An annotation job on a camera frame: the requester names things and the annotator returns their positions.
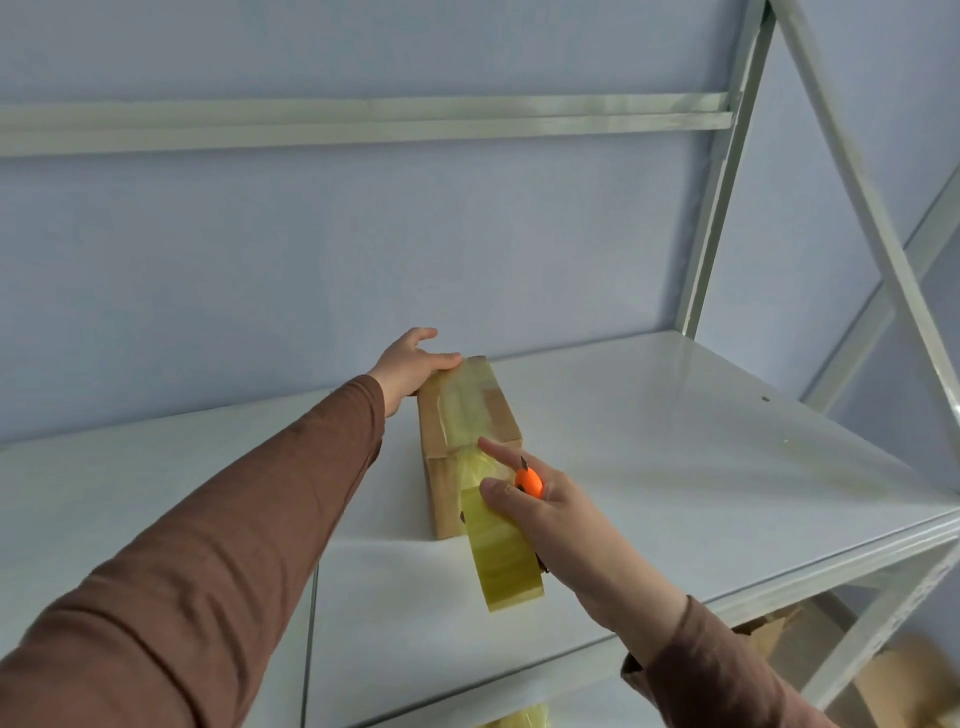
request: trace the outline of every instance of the left hand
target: left hand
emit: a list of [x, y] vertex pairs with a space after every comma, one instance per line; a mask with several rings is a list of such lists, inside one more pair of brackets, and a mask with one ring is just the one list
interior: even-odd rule
[[428, 353], [417, 344], [437, 335], [435, 328], [411, 328], [387, 347], [368, 374], [383, 390], [387, 417], [400, 407], [404, 397], [416, 392], [438, 369], [453, 369], [463, 361], [458, 353]]

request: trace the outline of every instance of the orange box cutter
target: orange box cutter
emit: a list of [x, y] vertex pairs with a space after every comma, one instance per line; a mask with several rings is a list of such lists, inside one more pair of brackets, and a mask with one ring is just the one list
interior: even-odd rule
[[520, 465], [522, 467], [516, 471], [514, 485], [523, 493], [543, 500], [543, 481], [540, 480], [540, 476], [530, 469], [527, 461], [522, 456], [520, 456]]

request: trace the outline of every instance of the finger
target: finger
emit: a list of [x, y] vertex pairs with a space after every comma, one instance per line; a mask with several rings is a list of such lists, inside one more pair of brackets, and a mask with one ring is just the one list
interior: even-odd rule
[[458, 352], [451, 353], [427, 353], [424, 352], [427, 361], [430, 362], [430, 369], [453, 369], [464, 360], [462, 354]]
[[439, 332], [435, 328], [430, 327], [413, 327], [405, 334], [403, 334], [403, 341], [410, 346], [416, 346], [421, 341], [426, 339], [436, 338]]
[[506, 516], [521, 530], [525, 530], [537, 511], [545, 507], [543, 502], [521, 493], [513, 483], [495, 477], [485, 477], [481, 481], [480, 496], [492, 511]]
[[554, 472], [553, 468], [544, 463], [535, 455], [531, 455], [524, 449], [511, 448], [509, 445], [496, 443], [486, 437], [481, 437], [479, 440], [477, 440], [477, 446], [491, 458], [499, 463], [503, 463], [511, 470], [518, 471], [523, 467], [523, 463], [520, 461], [520, 458], [522, 457], [527, 461], [527, 465], [533, 468], [537, 475], [539, 475], [541, 478], [545, 477], [549, 473]]

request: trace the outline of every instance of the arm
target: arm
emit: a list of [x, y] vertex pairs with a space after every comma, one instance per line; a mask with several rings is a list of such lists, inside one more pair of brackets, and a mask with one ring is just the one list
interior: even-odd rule
[[0, 663], [0, 723], [238, 725], [385, 416], [459, 363], [417, 349], [435, 335], [412, 329], [44, 610]]
[[[480, 449], [517, 470], [521, 451], [481, 438]], [[672, 728], [827, 728], [833, 724], [726, 625], [640, 556], [564, 473], [522, 453], [543, 500], [488, 478], [492, 510], [513, 520], [587, 613], [630, 650], [624, 677], [653, 698]]]

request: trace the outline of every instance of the yellow tape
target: yellow tape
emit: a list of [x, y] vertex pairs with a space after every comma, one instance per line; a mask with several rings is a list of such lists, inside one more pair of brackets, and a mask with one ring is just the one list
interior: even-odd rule
[[491, 612], [543, 596], [537, 554], [509, 519], [494, 513], [477, 487], [460, 492], [473, 564]]
[[546, 704], [540, 703], [522, 711], [510, 713], [499, 720], [493, 720], [477, 728], [550, 728], [550, 715], [547, 712]]
[[438, 407], [447, 452], [475, 445], [480, 436], [495, 439], [483, 393], [485, 389], [496, 388], [493, 368], [482, 358], [466, 359], [442, 375]]

